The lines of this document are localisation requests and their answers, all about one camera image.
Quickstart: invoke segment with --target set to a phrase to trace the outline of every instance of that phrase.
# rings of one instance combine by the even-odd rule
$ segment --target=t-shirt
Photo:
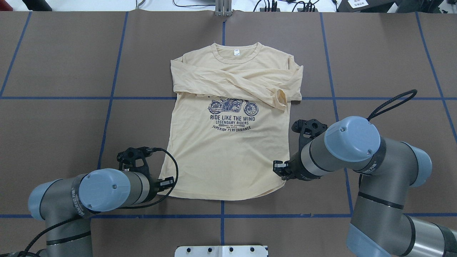
[[[303,66],[260,43],[214,43],[172,60],[171,73],[167,150],[179,180],[170,196],[243,200],[281,188],[273,161],[289,158],[290,101],[302,99]],[[159,178],[174,175],[165,158]]]

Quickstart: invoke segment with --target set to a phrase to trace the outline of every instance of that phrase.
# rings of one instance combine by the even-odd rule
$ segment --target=blue joint cap
[[[102,169],[81,180],[80,200],[93,211],[110,211],[124,204],[130,194],[130,181],[122,171]]]
[[[411,150],[414,152],[414,155],[416,156],[417,159],[417,178],[416,181],[410,186],[410,187],[418,187],[421,186],[422,184],[425,183],[428,177],[430,177],[431,170],[432,170],[432,164],[431,164],[431,159],[430,156],[422,149],[419,149],[417,147],[414,147],[406,142],[405,143],[407,146],[411,148]]]
[[[364,161],[373,156],[381,144],[377,128],[367,119],[350,116],[332,124],[324,135],[327,150],[336,158]]]
[[[349,224],[346,245],[357,257],[391,257],[386,250],[353,224]]]
[[[32,217],[37,219],[37,220],[44,220],[43,217],[41,216],[40,213],[40,207],[41,207],[41,200],[43,199],[44,194],[48,190],[48,188],[54,184],[54,182],[59,181],[61,179],[56,179],[51,182],[47,182],[44,184],[41,184],[37,186],[29,196],[29,201],[28,201],[28,208],[29,212],[32,214]]]

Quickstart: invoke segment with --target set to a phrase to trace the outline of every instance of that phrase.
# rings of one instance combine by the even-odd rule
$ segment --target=motorcycle
[[[218,114],[221,112],[240,112],[243,102],[246,102],[243,108],[246,115],[252,117],[259,113],[259,108],[254,102],[236,98],[212,100],[209,104],[208,110],[212,114]]]

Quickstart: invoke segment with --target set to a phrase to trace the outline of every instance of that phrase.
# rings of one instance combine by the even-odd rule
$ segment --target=paper label
[[[366,0],[347,0],[347,2],[353,9],[368,5]]]

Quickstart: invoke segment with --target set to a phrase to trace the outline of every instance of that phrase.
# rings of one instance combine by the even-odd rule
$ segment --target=robotic arm
[[[45,220],[48,228],[47,247],[37,254],[41,257],[91,257],[89,219],[91,216],[116,208],[145,203],[152,200],[157,192],[172,189],[177,182],[178,174],[176,179],[169,177],[158,180],[152,178],[149,173],[146,157],[158,150],[164,151],[171,157],[161,148],[128,148],[117,155],[119,170],[96,170],[36,187],[29,197],[28,207],[32,217]],[[143,165],[137,167],[135,162],[140,159]],[[136,209],[146,206],[127,208]]]
[[[408,188],[431,174],[423,150],[381,137],[357,116],[328,129],[317,120],[299,120],[292,130],[300,133],[299,151],[273,163],[284,180],[311,181],[342,168],[363,176],[346,241],[358,257],[457,257],[457,231],[403,214]]]

